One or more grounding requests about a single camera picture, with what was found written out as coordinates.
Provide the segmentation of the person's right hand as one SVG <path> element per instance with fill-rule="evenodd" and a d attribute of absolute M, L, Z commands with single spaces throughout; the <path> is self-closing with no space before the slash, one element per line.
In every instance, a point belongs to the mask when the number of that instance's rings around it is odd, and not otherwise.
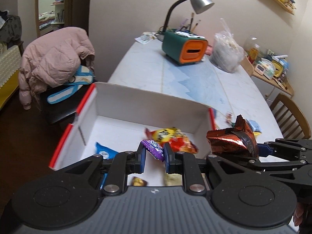
<path fill-rule="evenodd" d="M 304 211 L 304 205 L 302 203 L 297 203 L 297 207 L 293 214 L 293 222 L 295 226 L 299 226 L 302 223 Z"/>

